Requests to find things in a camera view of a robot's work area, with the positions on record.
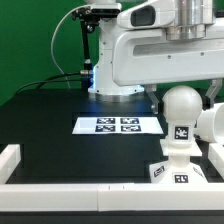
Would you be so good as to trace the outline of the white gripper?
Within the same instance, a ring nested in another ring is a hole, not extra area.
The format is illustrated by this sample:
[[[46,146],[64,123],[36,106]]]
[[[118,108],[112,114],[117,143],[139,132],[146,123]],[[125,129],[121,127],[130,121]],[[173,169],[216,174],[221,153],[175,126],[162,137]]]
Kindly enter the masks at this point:
[[[224,78],[224,18],[214,0],[147,0],[121,12],[113,45],[112,77],[120,86],[142,84],[159,112],[159,83],[209,80],[214,99]]]

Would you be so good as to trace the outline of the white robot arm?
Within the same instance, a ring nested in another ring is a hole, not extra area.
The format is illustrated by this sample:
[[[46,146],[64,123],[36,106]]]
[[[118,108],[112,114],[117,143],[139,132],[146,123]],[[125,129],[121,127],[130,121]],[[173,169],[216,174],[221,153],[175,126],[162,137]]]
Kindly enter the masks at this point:
[[[159,111],[160,83],[211,82],[211,108],[224,80],[224,10],[214,0],[146,0],[127,10],[122,0],[86,0],[100,18],[99,61],[89,92],[109,100],[145,91]]]

